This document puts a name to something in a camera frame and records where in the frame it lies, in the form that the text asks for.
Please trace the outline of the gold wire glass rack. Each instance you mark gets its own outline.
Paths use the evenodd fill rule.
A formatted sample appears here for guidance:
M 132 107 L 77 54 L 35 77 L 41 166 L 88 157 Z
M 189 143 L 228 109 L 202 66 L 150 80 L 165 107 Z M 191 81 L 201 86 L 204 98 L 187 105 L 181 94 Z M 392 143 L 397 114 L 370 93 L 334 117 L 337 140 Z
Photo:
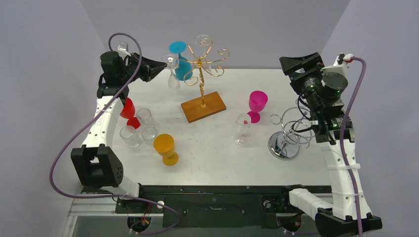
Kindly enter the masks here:
M 193 56 L 192 60 L 188 60 L 188 63 L 191 64 L 193 75 L 189 80 L 185 80 L 183 82 L 188 86 L 194 86 L 198 84 L 201 94 L 200 97 L 186 101 L 181 104 L 181 108 L 185 114 L 188 123 L 192 123 L 226 110 L 226 105 L 224 104 L 217 91 L 205 94 L 204 73 L 207 73 L 212 77 L 222 76 L 225 72 L 225 69 L 221 66 L 216 67 L 214 69 L 214 73 L 206 69 L 206 66 L 228 59 L 230 56 L 230 52 L 228 49 L 225 48 L 220 49 L 218 50 L 218 55 L 221 55 L 222 58 L 218 60 L 209 61 L 207 59 L 207 56 L 206 58 L 199 59 L 199 56 L 194 53 L 192 47 L 189 44 L 187 44 L 186 49 L 189 49 Z

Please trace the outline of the clear glass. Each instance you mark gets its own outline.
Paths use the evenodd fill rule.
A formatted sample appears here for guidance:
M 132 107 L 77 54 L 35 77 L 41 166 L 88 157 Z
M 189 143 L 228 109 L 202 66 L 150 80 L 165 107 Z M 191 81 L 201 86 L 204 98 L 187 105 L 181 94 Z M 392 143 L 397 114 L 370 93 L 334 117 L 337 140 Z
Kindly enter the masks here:
M 141 145 L 141 139 L 139 138 L 139 134 L 133 126 L 127 125 L 121 128 L 120 137 L 132 149 L 137 149 Z
M 208 35 L 199 35 L 195 38 L 195 44 L 203 50 L 202 54 L 198 57 L 199 59 L 203 59 L 210 52 L 213 41 Z
M 144 142 L 148 145 L 148 147 L 152 150 L 154 150 L 154 141 L 155 138 L 159 135 L 158 131 L 156 128 L 154 127 L 147 127 L 145 129 L 143 129 L 142 133 L 142 138 L 144 140 Z
M 251 117 L 248 114 L 239 114 L 235 121 L 233 141 L 240 145 L 243 144 L 249 133 Z
M 175 69 L 179 67 L 179 59 L 174 54 L 168 54 L 162 58 L 162 61 L 166 63 L 166 69 L 170 70 L 170 76 L 168 78 L 168 87 L 172 91 L 178 91 L 180 89 L 180 81 L 175 74 Z
M 148 127 L 155 127 L 155 121 L 149 109 L 147 108 L 139 109 L 136 112 L 136 117 L 140 122 L 141 129 L 145 129 Z

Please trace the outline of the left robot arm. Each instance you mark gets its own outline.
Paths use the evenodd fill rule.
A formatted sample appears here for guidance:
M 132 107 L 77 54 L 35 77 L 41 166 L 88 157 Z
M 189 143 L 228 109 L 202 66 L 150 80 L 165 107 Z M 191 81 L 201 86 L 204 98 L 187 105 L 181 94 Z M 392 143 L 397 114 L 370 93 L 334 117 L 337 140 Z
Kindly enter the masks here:
M 134 212 L 147 207 L 147 198 L 139 193 L 140 184 L 124 175 L 121 161 L 111 149 L 116 124 L 128 98 L 128 81 L 150 82 L 167 64 L 141 57 L 137 53 L 122 58 L 116 51 L 100 56 L 103 74 L 99 79 L 96 120 L 79 148 L 71 151 L 71 160 L 84 187 L 100 188 L 128 199 Z

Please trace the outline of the clear glass on gold rack back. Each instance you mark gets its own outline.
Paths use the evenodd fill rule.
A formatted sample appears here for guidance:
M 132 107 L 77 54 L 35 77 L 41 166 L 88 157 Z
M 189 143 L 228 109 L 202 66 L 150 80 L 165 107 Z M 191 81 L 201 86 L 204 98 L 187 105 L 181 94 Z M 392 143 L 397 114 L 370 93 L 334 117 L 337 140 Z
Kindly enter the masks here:
M 195 38 L 195 44 L 203 50 L 202 54 L 198 57 L 199 59 L 203 59 L 210 52 L 213 41 L 208 35 L 199 35 Z

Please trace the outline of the yellow plastic wine glass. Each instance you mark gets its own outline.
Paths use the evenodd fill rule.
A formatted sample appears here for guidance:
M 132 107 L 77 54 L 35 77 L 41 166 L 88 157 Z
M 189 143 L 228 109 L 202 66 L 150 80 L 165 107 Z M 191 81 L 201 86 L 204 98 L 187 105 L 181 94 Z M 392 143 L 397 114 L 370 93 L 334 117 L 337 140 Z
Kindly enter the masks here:
M 158 135 L 154 140 L 153 146 L 162 157 L 162 161 L 166 166 L 173 166 L 178 163 L 179 156 L 175 151 L 175 142 L 171 135 Z

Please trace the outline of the red plastic wine glass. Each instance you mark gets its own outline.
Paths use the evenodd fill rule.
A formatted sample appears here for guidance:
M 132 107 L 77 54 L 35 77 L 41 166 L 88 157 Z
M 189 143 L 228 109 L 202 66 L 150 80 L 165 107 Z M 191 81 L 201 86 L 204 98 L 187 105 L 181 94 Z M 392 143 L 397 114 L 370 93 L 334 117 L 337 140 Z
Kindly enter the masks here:
M 120 116 L 124 119 L 127 119 L 127 126 L 132 126 L 134 129 L 138 129 L 141 126 L 140 121 L 135 116 L 135 106 L 130 98 L 126 99 L 126 103 L 120 113 Z

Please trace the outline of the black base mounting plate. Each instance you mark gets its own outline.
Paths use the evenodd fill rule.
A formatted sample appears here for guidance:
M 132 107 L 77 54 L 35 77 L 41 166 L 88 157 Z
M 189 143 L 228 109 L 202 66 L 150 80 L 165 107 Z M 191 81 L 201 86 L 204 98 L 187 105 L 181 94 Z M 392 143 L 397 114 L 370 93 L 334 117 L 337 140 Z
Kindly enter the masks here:
M 138 200 L 117 199 L 118 214 L 160 215 L 163 227 L 276 227 L 310 216 L 291 205 L 289 186 L 163 186 L 141 185 Z

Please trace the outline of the blue plastic wine glass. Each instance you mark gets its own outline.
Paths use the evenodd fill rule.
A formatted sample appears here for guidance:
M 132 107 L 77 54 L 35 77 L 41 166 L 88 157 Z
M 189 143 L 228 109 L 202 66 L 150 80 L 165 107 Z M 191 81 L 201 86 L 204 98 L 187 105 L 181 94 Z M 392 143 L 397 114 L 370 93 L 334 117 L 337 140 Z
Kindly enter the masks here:
M 189 80 L 193 75 L 191 64 L 188 63 L 188 59 L 181 55 L 186 50 L 186 47 L 187 44 L 183 41 L 175 41 L 169 46 L 169 51 L 177 55 L 179 59 L 179 66 L 175 69 L 175 75 L 181 81 Z

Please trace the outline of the pink plastic wine glass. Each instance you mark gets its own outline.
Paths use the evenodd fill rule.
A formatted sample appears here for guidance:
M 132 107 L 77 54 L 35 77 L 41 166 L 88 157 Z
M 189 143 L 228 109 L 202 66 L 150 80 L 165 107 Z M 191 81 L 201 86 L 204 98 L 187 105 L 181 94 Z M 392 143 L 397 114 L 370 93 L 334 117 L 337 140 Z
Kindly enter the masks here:
M 260 112 L 265 108 L 268 102 L 268 96 L 265 92 L 256 90 L 250 94 L 249 108 L 247 113 L 251 118 L 251 123 L 258 123 L 260 121 Z

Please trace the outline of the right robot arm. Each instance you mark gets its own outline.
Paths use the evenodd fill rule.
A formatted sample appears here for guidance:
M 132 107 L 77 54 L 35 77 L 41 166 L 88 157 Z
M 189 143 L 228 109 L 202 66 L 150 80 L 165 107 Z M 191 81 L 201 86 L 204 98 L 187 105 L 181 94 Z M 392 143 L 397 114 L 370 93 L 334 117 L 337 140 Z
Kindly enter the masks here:
M 382 229 L 381 218 L 372 213 L 362 190 L 349 118 L 366 62 L 341 53 L 331 66 L 325 66 L 317 52 L 279 61 L 298 101 L 309 110 L 309 131 L 325 158 L 333 198 L 328 203 L 306 188 L 291 188 L 279 196 L 279 206 L 285 211 L 296 207 L 309 215 L 323 237 L 360 237 Z

